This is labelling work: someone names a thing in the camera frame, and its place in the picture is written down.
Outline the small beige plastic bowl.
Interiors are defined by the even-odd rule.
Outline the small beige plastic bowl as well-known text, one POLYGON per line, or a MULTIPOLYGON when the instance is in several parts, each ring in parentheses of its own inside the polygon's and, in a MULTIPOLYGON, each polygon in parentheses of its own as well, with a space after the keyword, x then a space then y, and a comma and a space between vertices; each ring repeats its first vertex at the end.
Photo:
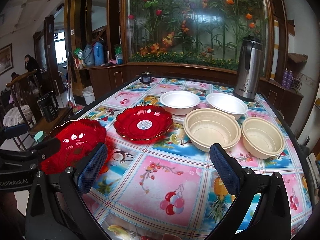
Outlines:
POLYGON ((285 140, 278 128, 269 121, 251 117, 241 125, 243 145, 256 158, 268 159, 280 155, 285 140))

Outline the large beige plastic bowl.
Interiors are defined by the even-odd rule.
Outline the large beige plastic bowl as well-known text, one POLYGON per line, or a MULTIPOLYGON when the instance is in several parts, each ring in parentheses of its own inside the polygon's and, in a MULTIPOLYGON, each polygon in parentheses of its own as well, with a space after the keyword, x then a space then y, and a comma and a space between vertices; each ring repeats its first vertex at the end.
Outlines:
POLYGON ((219 143, 223 149, 235 146, 241 138, 235 117, 215 109, 196 109, 184 119, 184 131, 193 145, 204 152, 219 143))

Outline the red glass plate with label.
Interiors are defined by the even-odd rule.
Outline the red glass plate with label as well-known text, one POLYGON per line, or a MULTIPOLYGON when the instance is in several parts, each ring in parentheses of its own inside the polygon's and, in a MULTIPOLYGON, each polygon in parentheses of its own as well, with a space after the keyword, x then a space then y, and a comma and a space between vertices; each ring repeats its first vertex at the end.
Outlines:
POLYGON ((174 123, 163 107, 137 105, 118 114, 113 123, 116 133, 131 141, 149 141, 164 135, 174 123))

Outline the wooden chair with cushion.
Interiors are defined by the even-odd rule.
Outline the wooden chair with cushion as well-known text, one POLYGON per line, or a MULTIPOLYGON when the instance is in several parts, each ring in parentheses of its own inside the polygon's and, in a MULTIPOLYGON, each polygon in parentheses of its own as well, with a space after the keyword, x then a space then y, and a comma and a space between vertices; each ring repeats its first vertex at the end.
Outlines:
POLYGON ((66 119, 73 115, 71 107, 60 108, 56 97, 52 96, 54 108, 57 110, 57 117, 52 121, 47 121, 44 112, 39 107, 38 102, 44 95, 41 92, 35 71, 26 72, 22 75, 16 75, 15 78, 6 84, 11 91, 11 98, 14 101, 13 107, 5 113, 3 125, 5 127, 13 127, 15 125, 26 125, 26 133, 32 138, 42 131, 45 136, 63 124, 66 119), (32 89, 29 80, 36 82, 36 88, 32 89))

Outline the person in dark clothes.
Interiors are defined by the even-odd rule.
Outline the person in dark clothes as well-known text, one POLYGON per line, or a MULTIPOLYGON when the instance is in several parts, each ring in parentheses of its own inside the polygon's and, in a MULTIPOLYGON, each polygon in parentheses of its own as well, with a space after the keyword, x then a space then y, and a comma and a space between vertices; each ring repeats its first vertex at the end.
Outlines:
POLYGON ((36 71, 36 77, 39 77, 41 74, 40 66, 37 61, 29 54, 25 55, 24 57, 24 67, 28 72, 36 71))

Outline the white plastic bucket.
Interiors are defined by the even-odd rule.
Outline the white plastic bucket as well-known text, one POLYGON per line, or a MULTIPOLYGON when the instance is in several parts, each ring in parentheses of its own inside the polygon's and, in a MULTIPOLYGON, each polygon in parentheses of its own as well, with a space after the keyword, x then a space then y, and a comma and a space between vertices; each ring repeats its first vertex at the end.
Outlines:
POLYGON ((83 97, 85 99, 86 105, 95 101, 95 96, 93 92, 93 86, 88 86, 82 90, 83 97))

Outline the colourful patterned tablecloth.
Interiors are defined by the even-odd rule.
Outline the colourful patterned tablecloth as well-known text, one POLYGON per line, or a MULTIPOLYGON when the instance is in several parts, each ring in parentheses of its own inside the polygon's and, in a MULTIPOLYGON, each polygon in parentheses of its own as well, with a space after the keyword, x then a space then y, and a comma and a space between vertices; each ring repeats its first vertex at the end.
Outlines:
POLYGON ((157 142, 136 144, 114 129, 118 114, 138 105, 160 105, 160 96, 186 90, 200 98, 232 88, 203 81, 156 77, 149 85, 130 81, 95 101, 77 119, 97 120, 114 140, 110 161, 96 179, 86 202, 112 239, 204 239, 221 220, 234 197, 206 152, 197 149, 183 129, 183 116, 157 142))

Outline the wooden cabinet counter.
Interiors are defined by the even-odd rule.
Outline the wooden cabinet counter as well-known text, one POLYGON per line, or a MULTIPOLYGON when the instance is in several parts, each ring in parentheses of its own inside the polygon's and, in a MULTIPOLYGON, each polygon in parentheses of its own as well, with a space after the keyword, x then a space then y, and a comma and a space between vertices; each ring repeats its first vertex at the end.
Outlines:
MULTIPOLYGON (((236 85, 236 71, 206 67, 192 64, 141 62, 127 63, 110 67, 88 67, 75 71, 75 76, 82 85, 93 86, 95 98, 98 99, 121 85, 138 79, 143 72, 150 72, 152 77, 171 77, 184 80, 210 81, 223 86, 236 85)), ((286 123, 292 125, 301 101, 302 94, 282 87, 273 80, 261 77, 258 92, 280 111, 286 123)))

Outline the white foam bowl right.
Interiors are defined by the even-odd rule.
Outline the white foam bowl right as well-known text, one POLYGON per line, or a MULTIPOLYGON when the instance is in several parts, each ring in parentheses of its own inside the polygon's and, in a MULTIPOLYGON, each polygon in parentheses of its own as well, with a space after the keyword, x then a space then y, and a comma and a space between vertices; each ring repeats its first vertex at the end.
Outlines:
POLYGON ((206 96, 209 107, 234 116, 238 120, 248 111, 247 105, 237 97, 226 93, 210 93, 206 96))

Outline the white foam bowl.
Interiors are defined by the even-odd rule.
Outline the white foam bowl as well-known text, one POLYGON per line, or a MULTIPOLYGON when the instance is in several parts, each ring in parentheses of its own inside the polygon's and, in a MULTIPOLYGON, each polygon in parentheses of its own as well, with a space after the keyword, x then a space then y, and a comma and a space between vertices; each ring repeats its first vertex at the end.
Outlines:
POLYGON ((187 115, 200 103, 200 98, 188 91, 175 90, 162 94, 159 101, 172 115, 187 115))
POLYGON ((247 105, 237 97, 226 93, 210 93, 206 96, 209 107, 234 116, 238 120, 248 111, 247 105))

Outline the blue water jug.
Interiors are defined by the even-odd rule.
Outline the blue water jug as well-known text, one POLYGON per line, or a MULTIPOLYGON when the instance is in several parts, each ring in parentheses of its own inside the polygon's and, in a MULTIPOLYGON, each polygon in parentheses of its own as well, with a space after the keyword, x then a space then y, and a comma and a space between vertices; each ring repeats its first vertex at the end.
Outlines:
POLYGON ((93 46, 95 65, 99 66, 105 63, 103 45, 97 41, 93 46))

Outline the purple bottles on shelf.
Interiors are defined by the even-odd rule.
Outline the purple bottles on shelf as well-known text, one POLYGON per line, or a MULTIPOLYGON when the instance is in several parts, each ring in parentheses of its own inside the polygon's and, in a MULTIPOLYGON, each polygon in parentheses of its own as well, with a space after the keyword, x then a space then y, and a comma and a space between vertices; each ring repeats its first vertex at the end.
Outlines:
POLYGON ((292 80, 293 80, 292 71, 286 68, 284 71, 283 79, 281 81, 281 85, 286 89, 290 89, 292 80))

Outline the stainless steel thermos jug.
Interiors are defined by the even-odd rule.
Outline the stainless steel thermos jug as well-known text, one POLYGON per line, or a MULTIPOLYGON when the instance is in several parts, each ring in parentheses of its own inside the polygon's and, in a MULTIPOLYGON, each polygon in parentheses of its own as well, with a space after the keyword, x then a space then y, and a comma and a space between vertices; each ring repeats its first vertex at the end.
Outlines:
POLYGON ((248 35, 244 37, 237 70, 237 83, 233 95, 242 101, 253 102, 257 92, 263 59, 261 40, 248 35))

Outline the small black jar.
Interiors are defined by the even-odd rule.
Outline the small black jar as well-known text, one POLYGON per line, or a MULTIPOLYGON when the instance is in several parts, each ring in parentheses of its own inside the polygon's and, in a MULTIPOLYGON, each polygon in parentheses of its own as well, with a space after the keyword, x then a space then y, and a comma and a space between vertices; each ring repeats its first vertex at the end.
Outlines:
POLYGON ((140 83, 150 84, 152 83, 152 73, 151 72, 142 72, 139 79, 140 83))

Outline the floral glass partition panel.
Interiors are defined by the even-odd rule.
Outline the floral glass partition panel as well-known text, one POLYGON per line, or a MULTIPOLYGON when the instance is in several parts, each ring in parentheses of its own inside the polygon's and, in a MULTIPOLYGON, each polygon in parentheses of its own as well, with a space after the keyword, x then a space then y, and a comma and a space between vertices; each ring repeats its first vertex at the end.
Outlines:
POLYGON ((266 40, 264 0, 126 0, 130 62, 236 70, 246 36, 266 40))

